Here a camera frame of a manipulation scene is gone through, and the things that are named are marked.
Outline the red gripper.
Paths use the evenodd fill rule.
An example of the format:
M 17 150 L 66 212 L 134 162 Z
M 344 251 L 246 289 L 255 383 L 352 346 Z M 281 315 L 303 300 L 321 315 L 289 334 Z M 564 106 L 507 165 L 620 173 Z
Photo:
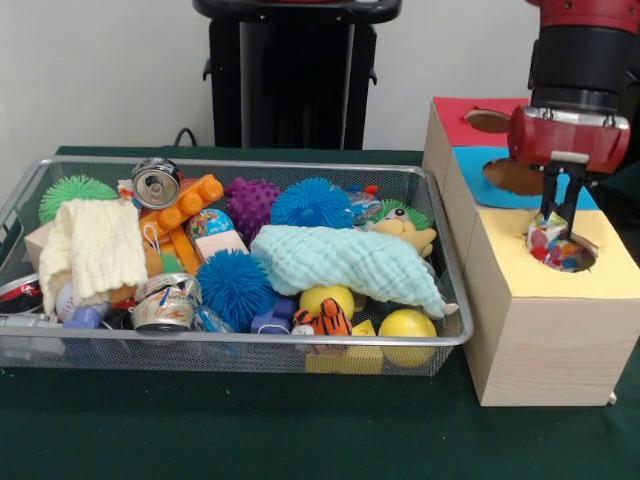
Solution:
M 586 173 L 612 174 L 622 163 L 631 138 L 629 122 L 620 116 L 520 106 L 511 114 L 509 154 L 528 165 L 545 166 L 540 213 L 566 221 L 565 239 L 572 238 L 579 194 Z M 563 204 L 557 202 L 561 168 L 551 162 L 577 164 L 566 169 L 569 182 Z

